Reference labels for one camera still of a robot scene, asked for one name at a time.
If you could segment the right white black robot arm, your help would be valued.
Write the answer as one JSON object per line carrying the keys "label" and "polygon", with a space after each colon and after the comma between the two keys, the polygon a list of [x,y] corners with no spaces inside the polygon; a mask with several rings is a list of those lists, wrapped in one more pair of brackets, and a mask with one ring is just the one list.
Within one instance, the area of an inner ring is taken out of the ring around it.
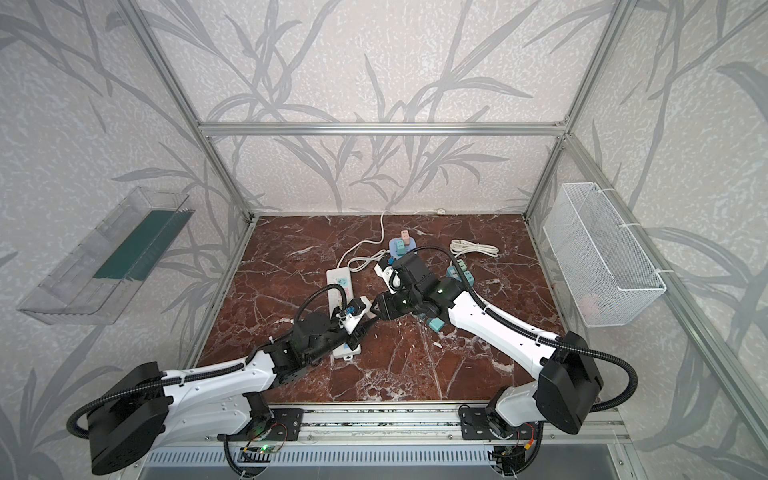
{"label": "right white black robot arm", "polygon": [[575,435],[589,414],[615,408],[636,392],[639,377],[626,360],[591,349],[573,332],[559,336],[530,325],[483,299],[456,257],[450,259],[454,275],[438,277],[420,251],[378,261],[375,272],[387,291],[376,300],[377,313],[387,320],[406,314],[438,318],[525,369],[531,382],[501,388],[485,408],[495,436],[506,439],[520,426],[541,422]]}

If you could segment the teal blue power strip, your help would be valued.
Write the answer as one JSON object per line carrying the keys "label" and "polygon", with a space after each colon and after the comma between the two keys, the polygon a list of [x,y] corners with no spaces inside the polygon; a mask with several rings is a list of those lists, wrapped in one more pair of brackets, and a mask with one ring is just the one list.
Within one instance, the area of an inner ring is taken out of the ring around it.
{"label": "teal blue power strip", "polygon": [[465,279],[470,286],[473,286],[475,283],[475,278],[472,275],[472,273],[469,271],[466,263],[463,260],[459,259],[457,261],[457,264],[458,264],[458,268],[456,268],[455,265],[450,265],[446,270],[446,274],[449,277],[454,278],[456,280]]}

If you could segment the light blue square socket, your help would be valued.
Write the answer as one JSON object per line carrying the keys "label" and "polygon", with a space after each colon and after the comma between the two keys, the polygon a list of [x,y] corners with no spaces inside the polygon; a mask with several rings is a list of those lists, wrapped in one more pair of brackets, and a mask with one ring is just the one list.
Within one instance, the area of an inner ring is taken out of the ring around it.
{"label": "light blue square socket", "polygon": [[416,241],[413,238],[405,241],[402,237],[397,237],[391,239],[389,242],[389,254],[392,258],[397,260],[408,252],[414,250],[416,247]]}

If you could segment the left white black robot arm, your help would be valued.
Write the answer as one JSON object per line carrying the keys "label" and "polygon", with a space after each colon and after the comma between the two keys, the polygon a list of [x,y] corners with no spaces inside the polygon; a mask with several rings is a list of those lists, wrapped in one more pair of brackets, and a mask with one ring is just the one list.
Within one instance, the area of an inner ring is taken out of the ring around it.
{"label": "left white black robot arm", "polygon": [[270,422],[264,392],[300,379],[344,344],[357,346],[377,319],[369,310],[315,312],[241,359],[169,371],[144,363],[75,410],[66,429],[88,440],[95,475],[117,472],[163,444],[239,436]]}

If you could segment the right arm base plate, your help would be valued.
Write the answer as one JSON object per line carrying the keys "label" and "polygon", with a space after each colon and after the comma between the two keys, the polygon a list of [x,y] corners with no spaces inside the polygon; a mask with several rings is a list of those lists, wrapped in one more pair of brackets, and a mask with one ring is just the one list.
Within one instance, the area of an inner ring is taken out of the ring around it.
{"label": "right arm base plate", "polygon": [[506,440],[513,430],[484,407],[461,404],[458,407],[461,437],[463,440]]}

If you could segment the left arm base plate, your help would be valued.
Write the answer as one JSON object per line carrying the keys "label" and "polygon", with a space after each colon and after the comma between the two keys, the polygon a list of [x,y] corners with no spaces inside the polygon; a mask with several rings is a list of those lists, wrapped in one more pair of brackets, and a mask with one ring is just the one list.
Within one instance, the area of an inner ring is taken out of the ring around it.
{"label": "left arm base plate", "polygon": [[254,442],[297,441],[302,425],[304,410],[300,408],[278,408],[272,411],[272,418],[251,419],[236,437]]}

